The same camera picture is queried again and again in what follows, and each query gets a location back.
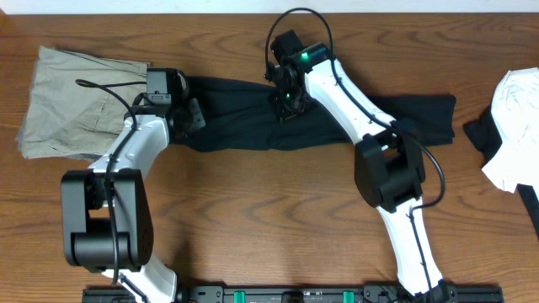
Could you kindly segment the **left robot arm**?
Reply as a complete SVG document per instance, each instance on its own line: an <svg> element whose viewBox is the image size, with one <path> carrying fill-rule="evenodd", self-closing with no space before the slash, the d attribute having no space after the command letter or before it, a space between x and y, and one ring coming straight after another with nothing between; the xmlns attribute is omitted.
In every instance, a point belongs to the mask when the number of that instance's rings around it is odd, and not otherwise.
<svg viewBox="0 0 539 303"><path fill-rule="evenodd" d="M188 302L190 292L153 251L144 180L174 136L205 126L195 98L135 106L110 149L61 179L64 253L72 266L114 280L83 291L84 302Z"/></svg>

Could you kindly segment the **black leggings red waistband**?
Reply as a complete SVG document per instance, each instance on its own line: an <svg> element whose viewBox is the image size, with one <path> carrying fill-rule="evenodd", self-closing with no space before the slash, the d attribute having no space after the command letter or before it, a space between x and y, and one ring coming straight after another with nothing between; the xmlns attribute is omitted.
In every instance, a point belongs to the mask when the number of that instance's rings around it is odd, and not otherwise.
<svg viewBox="0 0 539 303"><path fill-rule="evenodd" d="M189 85L203 110L205 126L173 139L175 145L198 152L225 149L294 151L350 141L335 119L320 106L278 121L270 103L276 91L270 86L214 77L190 77ZM398 120L412 120L425 146L453 142L455 96L371 96L370 100Z"/></svg>

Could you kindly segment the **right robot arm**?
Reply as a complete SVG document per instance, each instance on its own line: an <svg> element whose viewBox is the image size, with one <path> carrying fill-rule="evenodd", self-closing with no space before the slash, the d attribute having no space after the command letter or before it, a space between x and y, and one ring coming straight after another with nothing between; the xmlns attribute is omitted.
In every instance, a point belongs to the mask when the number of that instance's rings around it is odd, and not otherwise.
<svg viewBox="0 0 539 303"><path fill-rule="evenodd" d="M374 105L347 76L331 48L299 42L274 42L265 48L275 62L266 63L265 77L293 113L317 102L344 130L355 147L355 185L376 209L387 229L398 282L416 302L447 302L447 289L430 249L424 227L422 184L424 157L414 127Z"/></svg>

